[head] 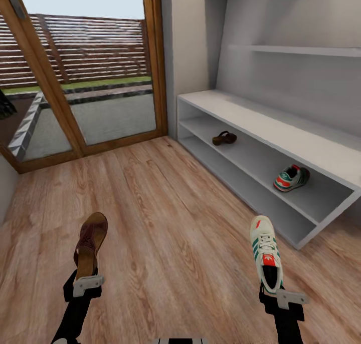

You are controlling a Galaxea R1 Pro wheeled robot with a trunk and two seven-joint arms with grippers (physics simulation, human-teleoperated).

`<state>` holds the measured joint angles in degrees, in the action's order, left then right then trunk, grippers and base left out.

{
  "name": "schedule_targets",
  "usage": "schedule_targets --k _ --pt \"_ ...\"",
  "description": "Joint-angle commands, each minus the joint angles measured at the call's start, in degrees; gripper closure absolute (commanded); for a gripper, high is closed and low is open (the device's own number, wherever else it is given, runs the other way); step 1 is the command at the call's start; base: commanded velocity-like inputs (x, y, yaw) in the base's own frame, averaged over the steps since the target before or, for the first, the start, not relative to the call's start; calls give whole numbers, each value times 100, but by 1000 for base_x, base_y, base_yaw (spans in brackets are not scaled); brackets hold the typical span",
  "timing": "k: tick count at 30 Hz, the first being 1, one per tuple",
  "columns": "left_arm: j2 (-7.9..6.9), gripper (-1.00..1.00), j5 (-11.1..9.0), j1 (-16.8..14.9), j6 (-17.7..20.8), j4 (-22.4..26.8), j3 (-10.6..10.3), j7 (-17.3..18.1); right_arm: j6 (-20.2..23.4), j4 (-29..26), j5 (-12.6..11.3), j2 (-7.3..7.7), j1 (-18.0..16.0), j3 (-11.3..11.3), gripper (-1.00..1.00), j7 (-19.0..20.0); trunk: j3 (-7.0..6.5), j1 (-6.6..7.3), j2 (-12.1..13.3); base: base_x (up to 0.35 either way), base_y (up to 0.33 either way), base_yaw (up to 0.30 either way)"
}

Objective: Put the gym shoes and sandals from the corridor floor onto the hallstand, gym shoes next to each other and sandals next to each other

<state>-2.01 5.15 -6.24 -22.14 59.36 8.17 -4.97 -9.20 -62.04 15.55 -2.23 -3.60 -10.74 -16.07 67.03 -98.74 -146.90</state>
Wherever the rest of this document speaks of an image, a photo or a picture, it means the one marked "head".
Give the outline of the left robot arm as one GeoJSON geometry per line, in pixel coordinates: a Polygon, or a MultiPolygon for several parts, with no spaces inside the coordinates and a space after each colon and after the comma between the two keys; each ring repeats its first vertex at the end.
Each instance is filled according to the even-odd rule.
{"type": "Polygon", "coordinates": [[[90,301],[101,296],[101,285],[105,283],[106,275],[97,275],[97,267],[93,276],[75,280],[76,273],[77,269],[63,286],[65,301],[69,304],[51,344],[78,344],[76,338],[81,333],[90,301]]]}

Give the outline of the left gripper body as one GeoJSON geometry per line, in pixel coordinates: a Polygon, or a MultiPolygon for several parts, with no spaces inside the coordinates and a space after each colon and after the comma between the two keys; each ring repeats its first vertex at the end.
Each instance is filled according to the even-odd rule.
{"type": "Polygon", "coordinates": [[[85,290],[83,296],[73,297],[73,286],[67,286],[64,290],[65,301],[68,301],[68,307],[65,313],[68,313],[72,310],[80,310],[87,314],[89,304],[92,298],[100,297],[102,293],[101,285],[96,288],[88,288],[85,290]]]}

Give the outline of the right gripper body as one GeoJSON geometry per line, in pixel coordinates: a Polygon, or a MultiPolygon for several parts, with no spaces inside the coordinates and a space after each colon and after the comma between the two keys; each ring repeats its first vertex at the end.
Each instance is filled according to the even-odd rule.
{"type": "Polygon", "coordinates": [[[292,303],[288,304],[289,309],[280,308],[278,306],[277,297],[266,294],[264,297],[265,311],[268,314],[274,315],[275,325],[280,321],[288,321],[294,324],[298,329],[298,320],[304,321],[302,304],[292,303]]]}

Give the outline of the gym shoe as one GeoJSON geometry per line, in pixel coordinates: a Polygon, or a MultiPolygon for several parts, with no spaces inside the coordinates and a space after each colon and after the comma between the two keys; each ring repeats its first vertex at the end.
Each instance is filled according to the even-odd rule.
{"type": "Polygon", "coordinates": [[[310,172],[305,167],[298,167],[293,164],[285,168],[273,185],[280,191],[287,192],[295,187],[306,184],[309,180],[310,172]]]}
{"type": "Polygon", "coordinates": [[[274,227],[267,216],[259,214],[253,219],[250,238],[260,281],[267,294],[275,295],[276,289],[282,288],[283,270],[274,227]]]}

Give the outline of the sandal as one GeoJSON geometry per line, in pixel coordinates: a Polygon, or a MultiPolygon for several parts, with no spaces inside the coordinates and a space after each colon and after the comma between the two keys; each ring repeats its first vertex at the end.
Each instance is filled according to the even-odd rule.
{"type": "Polygon", "coordinates": [[[233,144],[236,140],[237,135],[234,135],[233,133],[230,133],[228,131],[223,131],[218,137],[213,138],[213,144],[216,146],[219,146],[221,143],[233,144]]]}
{"type": "Polygon", "coordinates": [[[91,214],[80,231],[80,240],[74,252],[74,261],[77,265],[76,279],[93,276],[98,265],[97,254],[108,230],[108,221],[104,214],[91,214]]]}

